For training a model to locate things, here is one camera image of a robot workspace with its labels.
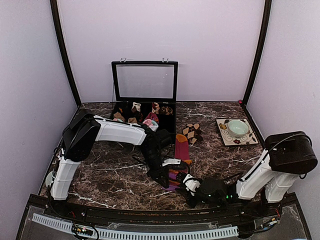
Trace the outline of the maroon purple orange striped sock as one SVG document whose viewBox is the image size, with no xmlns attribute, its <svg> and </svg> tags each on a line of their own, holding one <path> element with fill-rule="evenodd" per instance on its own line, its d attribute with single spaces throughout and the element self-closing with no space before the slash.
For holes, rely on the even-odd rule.
<svg viewBox="0 0 320 240">
<path fill-rule="evenodd" d="M 174 158 L 180 159 L 181 164 L 188 164 L 190 166 L 192 163 L 189 155 L 189 142 L 182 134 L 177 134 L 175 137 Z M 176 181 L 176 174 L 170 173 L 170 167 L 168 168 L 168 177 L 169 187 L 163 189 L 169 192 L 175 192 L 175 189 L 179 187 L 180 182 Z"/>
</svg>

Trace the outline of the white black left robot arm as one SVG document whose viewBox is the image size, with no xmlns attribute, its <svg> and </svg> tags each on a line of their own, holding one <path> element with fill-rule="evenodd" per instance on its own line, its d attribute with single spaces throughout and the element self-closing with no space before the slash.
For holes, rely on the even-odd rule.
<svg viewBox="0 0 320 240">
<path fill-rule="evenodd" d="M 162 149 L 172 141 L 166 129 L 158 129 L 154 120 L 142 123 L 127 123 L 107 119 L 82 110 L 64 129 L 58 163 L 46 177 L 45 184 L 51 197 L 51 210 L 60 218 L 67 218 L 70 206 L 64 202 L 80 163 L 90 155 L 96 142 L 118 142 L 139 146 L 148 166 L 147 175 L 164 188 L 169 187 L 169 170 L 184 169 L 187 164 L 181 159 L 162 156 Z"/>
</svg>

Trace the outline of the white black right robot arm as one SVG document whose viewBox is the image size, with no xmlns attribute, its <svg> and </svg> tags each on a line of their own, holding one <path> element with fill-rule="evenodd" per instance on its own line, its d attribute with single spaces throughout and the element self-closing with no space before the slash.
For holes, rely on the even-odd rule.
<svg viewBox="0 0 320 240">
<path fill-rule="evenodd" d="M 273 134 L 266 138 L 258 161 L 235 183 L 227 185 L 224 179 L 199 179 L 180 172 L 176 192 L 191 208 L 198 203 L 220 208 L 250 201 L 264 190 L 264 199 L 255 205 L 255 213 L 266 217 L 296 179 L 304 179 L 317 164 L 312 140 L 305 132 Z"/>
</svg>

